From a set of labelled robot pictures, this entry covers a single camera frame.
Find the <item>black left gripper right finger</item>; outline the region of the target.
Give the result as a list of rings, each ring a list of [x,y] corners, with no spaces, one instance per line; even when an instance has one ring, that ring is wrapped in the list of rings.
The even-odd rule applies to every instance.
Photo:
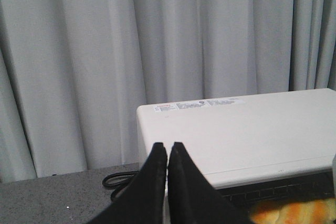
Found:
[[[252,223],[207,181],[181,142],[171,149],[167,186],[171,223]]]

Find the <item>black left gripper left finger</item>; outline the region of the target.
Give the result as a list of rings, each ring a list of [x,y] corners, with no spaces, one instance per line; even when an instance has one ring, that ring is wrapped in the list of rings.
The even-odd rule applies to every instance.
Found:
[[[162,223],[166,167],[166,149],[154,143],[139,171],[105,177],[103,186],[114,190],[112,203],[89,223]]]

